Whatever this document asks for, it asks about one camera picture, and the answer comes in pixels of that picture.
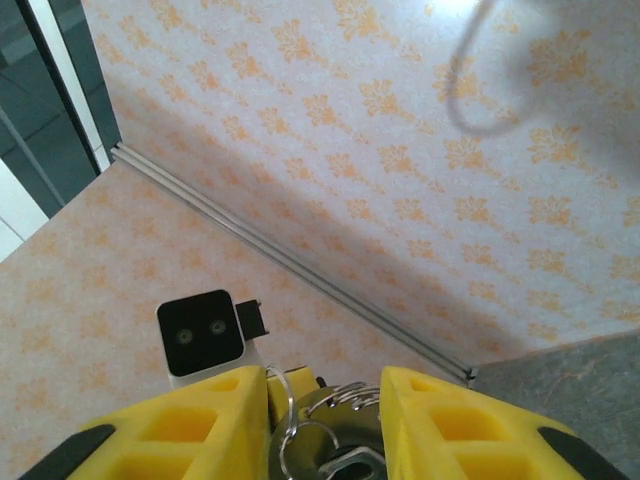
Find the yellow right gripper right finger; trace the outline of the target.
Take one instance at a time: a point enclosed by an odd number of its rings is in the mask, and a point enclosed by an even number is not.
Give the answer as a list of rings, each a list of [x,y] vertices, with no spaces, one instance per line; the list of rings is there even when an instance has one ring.
[[[388,480],[630,480],[567,426],[417,371],[382,370]]]

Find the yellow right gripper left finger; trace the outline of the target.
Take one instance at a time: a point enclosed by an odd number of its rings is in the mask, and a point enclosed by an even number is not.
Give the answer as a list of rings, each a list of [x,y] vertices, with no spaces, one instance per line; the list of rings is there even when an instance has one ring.
[[[96,418],[19,480],[268,480],[267,376],[240,367]]]

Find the white background beam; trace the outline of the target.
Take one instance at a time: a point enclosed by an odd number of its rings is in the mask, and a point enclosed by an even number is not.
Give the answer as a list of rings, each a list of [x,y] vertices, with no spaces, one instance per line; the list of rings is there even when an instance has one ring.
[[[97,175],[100,175],[111,165],[111,161],[67,48],[60,24],[49,0],[26,0],[26,5],[35,22],[38,38],[44,44],[46,53],[43,57],[53,63],[52,79],[56,89],[63,104],[69,110],[72,124],[81,139],[83,148],[89,155],[92,168]]]

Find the aluminium frame post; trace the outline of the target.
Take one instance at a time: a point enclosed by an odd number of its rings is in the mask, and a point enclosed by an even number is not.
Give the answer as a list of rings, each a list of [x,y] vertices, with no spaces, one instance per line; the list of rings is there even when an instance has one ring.
[[[115,160],[123,162],[145,176],[266,258],[413,350],[426,359],[428,363],[436,366],[440,371],[446,373],[460,384],[466,387],[473,385],[478,373],[476,367],[468,365],[445,352],[426,336],[403,325],[391,313],[350,291],[340,283],[330,279],[326,274],[313,269],[278,243],[267,239],[266,236],[240,217],[226,211],[213,200],[178,179],[178,177],[157,163],[147,159],[122,142],[117,143],[111,149],[111,155]]]

